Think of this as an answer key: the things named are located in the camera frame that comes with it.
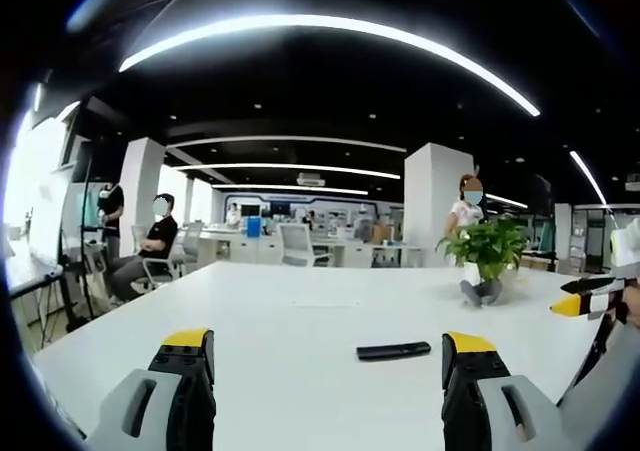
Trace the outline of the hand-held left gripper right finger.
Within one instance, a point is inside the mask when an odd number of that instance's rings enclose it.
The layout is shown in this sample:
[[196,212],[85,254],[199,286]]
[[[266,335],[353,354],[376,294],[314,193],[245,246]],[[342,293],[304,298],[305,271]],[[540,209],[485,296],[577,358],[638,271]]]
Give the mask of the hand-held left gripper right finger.
[[565,448],[557,406],[480,336],[442,335],[442,389],[447,450]]

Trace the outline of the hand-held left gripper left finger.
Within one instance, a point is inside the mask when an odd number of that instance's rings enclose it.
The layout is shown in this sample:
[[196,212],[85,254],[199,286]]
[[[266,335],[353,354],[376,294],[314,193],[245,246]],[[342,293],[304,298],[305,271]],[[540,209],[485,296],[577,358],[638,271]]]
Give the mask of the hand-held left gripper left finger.
[[103,400],[86,439],[92,450],[211,450],[214,332],[167,337],[149,366],[131,371]]

